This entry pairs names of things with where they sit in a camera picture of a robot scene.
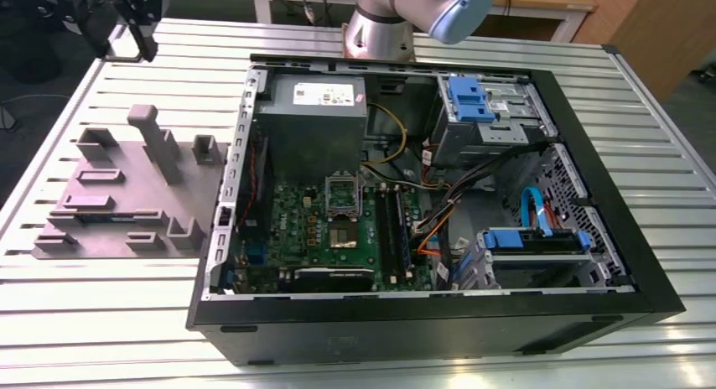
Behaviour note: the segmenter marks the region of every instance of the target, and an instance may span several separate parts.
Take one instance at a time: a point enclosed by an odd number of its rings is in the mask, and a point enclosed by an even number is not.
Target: gray robot arm
[[[346,30],[344,49],[352,58],[411,60],[414,25],[444,44],[475,31],[494,0],[358,0]]]

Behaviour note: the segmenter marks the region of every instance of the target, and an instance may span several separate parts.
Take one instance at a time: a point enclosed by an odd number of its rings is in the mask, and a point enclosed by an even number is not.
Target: motherboard
[[[324,292],[334,285],[355,292],[431,289],[428,260],[410,243],[418,192],[332,178],[275,186],[268,241],[242,243],[235,287],[243,293]],[[302,278],[308,283],[296,286]]]

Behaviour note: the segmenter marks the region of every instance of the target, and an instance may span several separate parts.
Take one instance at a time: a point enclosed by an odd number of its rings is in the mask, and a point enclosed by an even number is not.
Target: wire bundle
[[[452,214],[452,209],[455,208],[458,200],[463,197],[466,189],[468,189],[478,181],[492,175],[514,157],[526,153],[542,152],[550,145],[550,142],[540,142],[510,148],[487,162],[474,167],[452,184],[434,213],[420,222],[418,227],[424,227],[434,220],[439,220],[447,213]]]

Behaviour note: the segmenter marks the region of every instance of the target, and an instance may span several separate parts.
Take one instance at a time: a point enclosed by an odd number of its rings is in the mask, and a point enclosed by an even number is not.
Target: aluminum table
[[[599,46],[470,39],[448,47],[424,35],[415,40],[420,61],[555,73],[688,309],[655,326],[626,329],[563,355],[239,369],[184,329],[196,259],[31,256],[80,158],[74,139],[86,127],[139,141],[126,117],[134,104],[147,103],[178,141],[211,133],[228,142],[250,54],[339,56],[340,39],[336,29],[167,19],[152,63],[95,61],[0,211],[0,384],[711,386],[716,178],[622,56]]]

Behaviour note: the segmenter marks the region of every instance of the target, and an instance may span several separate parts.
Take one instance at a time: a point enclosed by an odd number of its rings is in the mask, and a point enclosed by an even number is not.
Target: blue plastic tab
[[[498,247],[500,248],[524,248],[523,238],[519,236],[518,230],[494,230],[495,238],[498,239]]]
[[[488,249],[492,249],[498,246],[498,239],[495,238],[495,233],[492,231],[487,231],[483,233],[483,239],[484,239],[484,245]]]
[[[592,247],[592,236],[586,231],[579,231],[578,238],[580,239],[582,249],[588,251]]]
[[[478,80],[474,77],[451,76],[448,83],[458,121],[492,123],[498,118],[488,107],[488,95]]]

